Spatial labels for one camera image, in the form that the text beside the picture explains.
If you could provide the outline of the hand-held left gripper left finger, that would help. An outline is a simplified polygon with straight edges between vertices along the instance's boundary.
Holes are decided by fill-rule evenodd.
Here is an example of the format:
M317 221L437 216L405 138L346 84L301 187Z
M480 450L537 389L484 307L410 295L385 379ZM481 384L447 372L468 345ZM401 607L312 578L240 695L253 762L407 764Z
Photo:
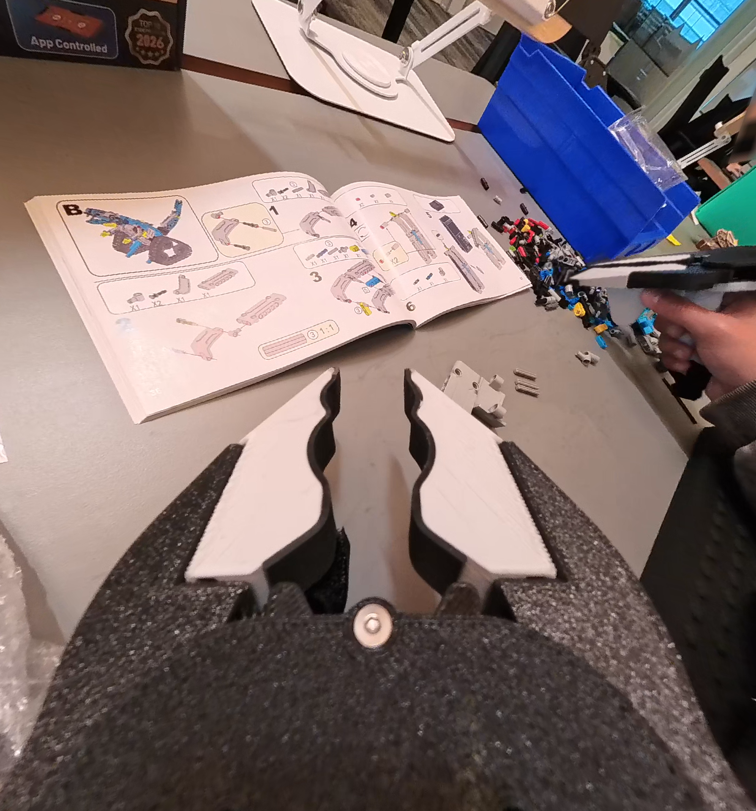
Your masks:
M185 571L189 583L302 591L326 576L338 531L325 471L336 452L341 376L324 370L241 441L241 453Z

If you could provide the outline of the person's right hand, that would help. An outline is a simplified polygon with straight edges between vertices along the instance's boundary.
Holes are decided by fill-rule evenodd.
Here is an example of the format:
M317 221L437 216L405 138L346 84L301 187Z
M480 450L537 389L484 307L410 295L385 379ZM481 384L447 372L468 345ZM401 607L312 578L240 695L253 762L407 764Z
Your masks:
M756 291L725 294L718 311L670 290L643 290L641 300L656 314L664 366L684 374L697 358L710 373L709 400L756 380Z

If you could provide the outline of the grey flat panel piece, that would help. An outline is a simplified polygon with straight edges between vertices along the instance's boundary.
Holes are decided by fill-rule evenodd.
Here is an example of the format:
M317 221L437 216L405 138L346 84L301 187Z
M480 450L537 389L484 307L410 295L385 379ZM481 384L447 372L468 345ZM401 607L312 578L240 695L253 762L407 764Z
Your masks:
M455 361L442 392L464 411L472 412L478 402L482 376L462 361Z

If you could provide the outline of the small clear plastic bag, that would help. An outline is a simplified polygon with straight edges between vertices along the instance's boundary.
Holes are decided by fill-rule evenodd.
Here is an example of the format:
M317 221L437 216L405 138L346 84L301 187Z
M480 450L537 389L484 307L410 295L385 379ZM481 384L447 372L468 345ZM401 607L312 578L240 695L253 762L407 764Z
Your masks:
M686 181L684 170L649 125L642 109L623 115L607 129L661 191L668 191Z

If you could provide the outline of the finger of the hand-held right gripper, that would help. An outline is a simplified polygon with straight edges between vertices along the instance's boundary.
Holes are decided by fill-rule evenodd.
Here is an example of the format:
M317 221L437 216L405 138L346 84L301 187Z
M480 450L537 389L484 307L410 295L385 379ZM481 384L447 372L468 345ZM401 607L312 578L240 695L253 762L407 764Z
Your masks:
M585 287L626 289L647 287L645 283L631 283L635 274L665 274L685 272L692 260L691 252L677 252L668 255L647 256L640 254L621 259L613 259L589 264L572 276L568 284Z
M605 282L606 289L664 289L684 296L723 296L756 290L755 280L723 281L715 279L617 279Z

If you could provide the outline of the green surface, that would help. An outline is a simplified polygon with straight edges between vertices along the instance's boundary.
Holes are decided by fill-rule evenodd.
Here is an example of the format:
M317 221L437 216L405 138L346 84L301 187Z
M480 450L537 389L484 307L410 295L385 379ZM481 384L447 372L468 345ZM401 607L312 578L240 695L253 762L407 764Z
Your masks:
M701 204L696 218L711 236L723 229L739 246L756 246L756 166Z

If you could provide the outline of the blue plastic bin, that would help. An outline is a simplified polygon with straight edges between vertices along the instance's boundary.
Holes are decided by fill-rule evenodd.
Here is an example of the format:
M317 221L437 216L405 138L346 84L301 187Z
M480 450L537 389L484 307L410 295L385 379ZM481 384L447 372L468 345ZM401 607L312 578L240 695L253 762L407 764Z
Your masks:
M550 222L588 262L640 253L700 199L686 182L661 190L610 132L622 111L566 56L527 35L478 128Z

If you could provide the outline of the pile of small building pins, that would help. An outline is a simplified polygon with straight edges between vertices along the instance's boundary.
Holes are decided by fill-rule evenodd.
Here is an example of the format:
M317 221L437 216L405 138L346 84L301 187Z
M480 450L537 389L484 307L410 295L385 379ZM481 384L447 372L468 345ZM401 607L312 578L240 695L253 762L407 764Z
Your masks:
M538 307L570 312L585 329L597 335L603 347L603 334L620 334L611 318L606 290L576 280L586 271L586 262L564 238L554 235L550 226L522 216L516 220L499 218L491 228L506 236L508 253L529 279Z

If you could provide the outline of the instruction booklet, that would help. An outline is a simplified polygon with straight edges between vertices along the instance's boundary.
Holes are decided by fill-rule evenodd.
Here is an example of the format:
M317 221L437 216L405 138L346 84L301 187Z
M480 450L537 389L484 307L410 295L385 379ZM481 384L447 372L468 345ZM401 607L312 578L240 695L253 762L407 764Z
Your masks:
M299 172L26 209L133 423L531 287L459 196Z

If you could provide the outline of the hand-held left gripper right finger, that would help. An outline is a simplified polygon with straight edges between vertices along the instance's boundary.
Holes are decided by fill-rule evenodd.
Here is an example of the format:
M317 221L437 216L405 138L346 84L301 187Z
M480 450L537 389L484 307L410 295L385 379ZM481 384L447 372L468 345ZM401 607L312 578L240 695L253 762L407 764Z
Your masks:
M467 584L557 578L555 563L503 441L413 369L404 371L409 454L417 464L408 548L415 572L444 596Z

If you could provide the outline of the dark toy kit box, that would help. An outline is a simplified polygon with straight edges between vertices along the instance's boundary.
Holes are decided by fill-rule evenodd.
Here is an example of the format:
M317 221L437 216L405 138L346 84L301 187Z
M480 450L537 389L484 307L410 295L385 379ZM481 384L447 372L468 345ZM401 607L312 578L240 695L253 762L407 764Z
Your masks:
M179 71L186 1L0 1L0 56Z

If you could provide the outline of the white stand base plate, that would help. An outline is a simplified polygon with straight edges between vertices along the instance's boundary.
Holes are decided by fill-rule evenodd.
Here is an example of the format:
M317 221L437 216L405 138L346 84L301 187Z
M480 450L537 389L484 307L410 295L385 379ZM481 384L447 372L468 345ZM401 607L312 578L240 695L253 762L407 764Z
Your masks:
M254 1L254 10L291 79L318 100L452 143L453 127L415 68L498 16L545 44L571 25L568 2L472 2L395 56L334 25L316 22L319 1Z

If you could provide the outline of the dark cloth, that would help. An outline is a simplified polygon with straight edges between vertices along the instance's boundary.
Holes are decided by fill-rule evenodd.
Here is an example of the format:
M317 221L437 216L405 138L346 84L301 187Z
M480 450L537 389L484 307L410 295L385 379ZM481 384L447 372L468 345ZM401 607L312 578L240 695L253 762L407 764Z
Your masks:
M714 428L693 446L641 582L756 804L756 516Z

